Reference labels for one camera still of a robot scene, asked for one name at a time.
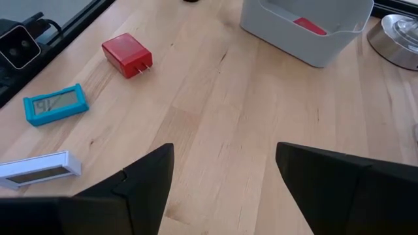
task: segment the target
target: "blue rubber case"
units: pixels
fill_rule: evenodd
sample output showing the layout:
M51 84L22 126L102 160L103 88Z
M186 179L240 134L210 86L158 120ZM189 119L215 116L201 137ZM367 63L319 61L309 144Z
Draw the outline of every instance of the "blue rubber case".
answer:
M34 101L53 97L53 96L60 95L62 93L66 93L70 91L76 92L77 99L78 99L77 103L70 104L68 106L57 108L57 109L44 112L38 115L35 114L35 110L33 108ZM86 97L84 96L84 92L80 84L76 84L75 86L68 87L61 91L53 92L51 94L39 95L36 97L31 97L31 98L25 97L24 106L25 106L26 120L35 127L89 110L89 105L87 104Z

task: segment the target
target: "red power adapter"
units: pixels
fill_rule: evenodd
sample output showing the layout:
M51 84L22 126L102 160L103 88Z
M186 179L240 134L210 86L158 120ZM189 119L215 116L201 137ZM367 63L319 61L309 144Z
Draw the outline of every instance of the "red power adapter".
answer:
M152 66L152 54L132 35L124 33L102 44L104 55L126 78Z

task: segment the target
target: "wooden table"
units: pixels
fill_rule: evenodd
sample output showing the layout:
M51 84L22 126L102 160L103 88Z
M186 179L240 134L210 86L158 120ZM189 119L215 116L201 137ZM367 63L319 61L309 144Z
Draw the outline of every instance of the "wooden table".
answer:
M117 0L0 110L0 161L69 149L83 175L0 195L73 195L173 142L160 234L311 234L274 162L277 142L418 165L418 73L377 55L366 33L315 69L242 30L241 5ZM101 51L125 32L155 62L130 80ZM90 111L28 124L23 97L77 82Z

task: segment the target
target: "camera lens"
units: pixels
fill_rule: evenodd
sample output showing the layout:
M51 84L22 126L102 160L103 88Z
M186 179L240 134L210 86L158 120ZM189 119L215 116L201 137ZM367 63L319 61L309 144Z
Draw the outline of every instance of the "camera lens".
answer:
M26 40L23 40L20 44L21 44L24 48L28 48L28 47L30 47L30 45L29 45L28 41L26 41Z
M10 49L8 52L11 56L18 56L18 51L15 48Z

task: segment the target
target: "white plastic container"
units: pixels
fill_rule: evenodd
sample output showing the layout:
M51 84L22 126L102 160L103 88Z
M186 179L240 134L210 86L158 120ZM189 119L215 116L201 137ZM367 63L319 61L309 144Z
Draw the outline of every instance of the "white plastic container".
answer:
M365 27L373 0L244 0L241 27L315 67L325 67ZM293 21L305 18L326 35Z

